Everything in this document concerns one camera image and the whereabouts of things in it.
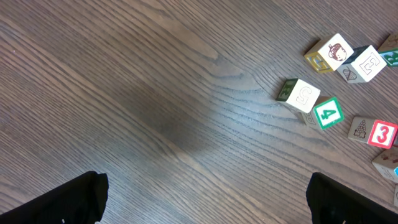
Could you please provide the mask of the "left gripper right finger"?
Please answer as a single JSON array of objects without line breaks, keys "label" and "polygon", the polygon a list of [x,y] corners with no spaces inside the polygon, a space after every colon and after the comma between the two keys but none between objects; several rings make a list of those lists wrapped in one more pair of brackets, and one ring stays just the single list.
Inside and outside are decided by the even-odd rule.
[{"label": "left gripper right finger", "polygon": [[315,172],[306,191],[313,224],[397,224],[397,214]]}]

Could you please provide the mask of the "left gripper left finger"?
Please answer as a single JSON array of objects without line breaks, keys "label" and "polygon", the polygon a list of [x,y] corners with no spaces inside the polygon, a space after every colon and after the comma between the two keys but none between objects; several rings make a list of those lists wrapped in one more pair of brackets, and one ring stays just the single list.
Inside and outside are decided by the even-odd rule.
[{"label": "left gripper left finger", "polygon": [[108,199],[108,176],[86,172],[1,215],[1,224],[100,222]]}]

